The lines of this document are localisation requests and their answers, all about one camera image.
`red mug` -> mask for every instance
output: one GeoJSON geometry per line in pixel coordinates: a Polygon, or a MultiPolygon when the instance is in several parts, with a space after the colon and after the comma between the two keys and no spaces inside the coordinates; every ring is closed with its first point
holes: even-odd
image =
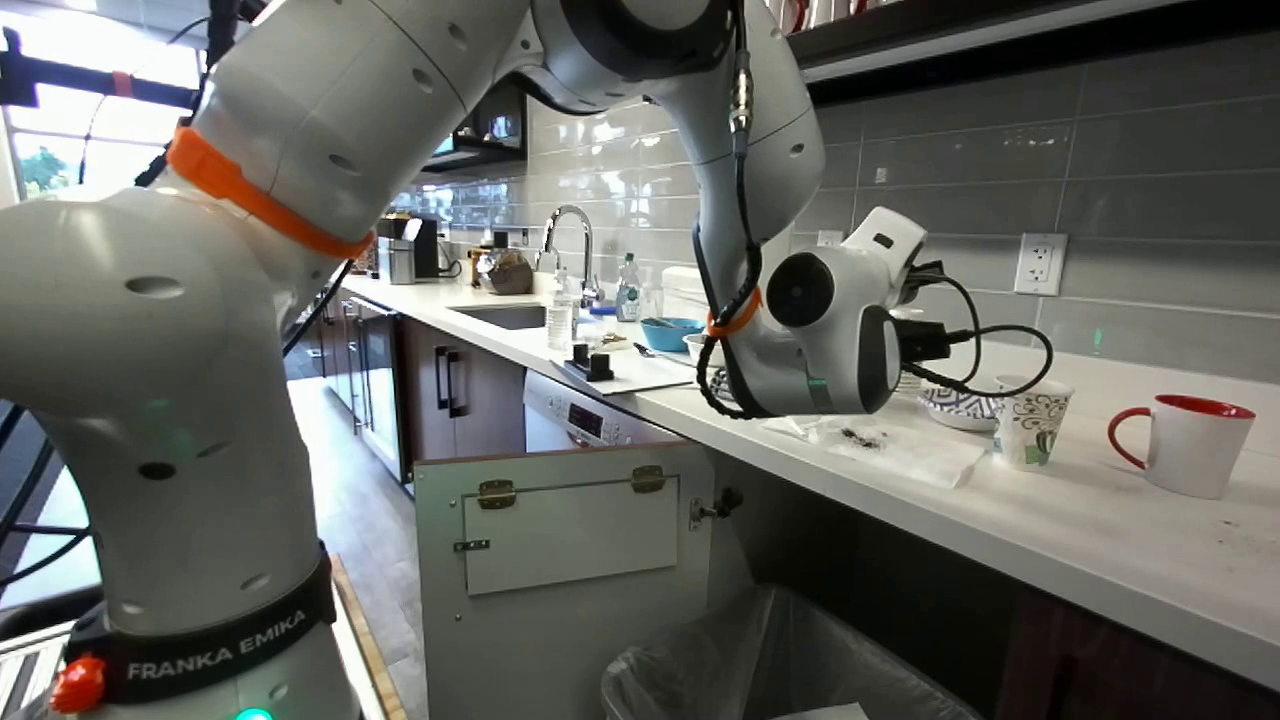
{"type": "Polygon", "coordinates": [[[1253,427],[1253,408],[1208,398],[1154,398],[1150,408],[1125,408],[1106,424],[1110,450],[1150,484],[1185,496],[1225,496],[1237,458],[1253,427]],[[1150,446],[1143,458],[1118,446],[1118,424],[1147,415],[1150,446]]]}

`kitchen sink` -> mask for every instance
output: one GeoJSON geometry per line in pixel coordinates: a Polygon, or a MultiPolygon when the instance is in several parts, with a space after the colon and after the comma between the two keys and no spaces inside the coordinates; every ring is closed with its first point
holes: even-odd
{"type": "Polygon", "coordinates": [[[547,324],[543,306],[457,306],[450,313],[476,317],[497,330],[543,330],[547,324]]]}

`white countertop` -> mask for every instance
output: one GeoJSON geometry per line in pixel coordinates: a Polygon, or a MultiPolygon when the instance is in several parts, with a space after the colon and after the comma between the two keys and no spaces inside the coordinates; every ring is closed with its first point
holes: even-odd
{"type": "MultiPolygon", "coordinates": [[[[511,363],[558,377],[547,363],[543,334],[504,334],[450,313],[461,306],[534,306],[538,297],[363,277],[344,288],[511,363]]],[[[1280,387],[1125,363],[1099,369],[1099,361],[1059,361],[1059,369],[1077,374],[1079,385],[1044,474],[1018,474],[990,458],[985,435],[932,424],[912,398],[895,398],[863,421],[749,424],[715,415],[690,385],[613,401],[696,446],[1280,693],[1280,458],[1272,458],[1280,451],[1280,387]],[[1117,408],[1134,403],[1147,387],[1174,385],[1213,385],[1260,408],[1225,499],[1150,489],[1105,446],[1099,427],[1117,408]],[[879,434],[883,446],[858,450],[829,424],[879,434]]]]}

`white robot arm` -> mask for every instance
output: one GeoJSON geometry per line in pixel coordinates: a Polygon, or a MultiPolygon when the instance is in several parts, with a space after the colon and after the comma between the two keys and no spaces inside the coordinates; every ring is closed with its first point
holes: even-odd
{"type": "Polygon", "coordinates": [[[782,254],[824,150],[759,0],[283,0],[220,59],[150,189],[0,216],[0,398],[67,459],[104,609],[29,715],[353,720],[280,335],[504,78],[557,108],[665,105],[740,414],[872,414],[919,229],[782,254]]]}

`trash bin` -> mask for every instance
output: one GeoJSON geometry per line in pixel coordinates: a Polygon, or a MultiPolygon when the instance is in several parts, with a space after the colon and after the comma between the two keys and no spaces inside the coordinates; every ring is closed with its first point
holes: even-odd
{"type": "Polygon", "coordinates": [[[927,678],[782,588],[620,654],[608,720],[977,720],[927,678]]]}

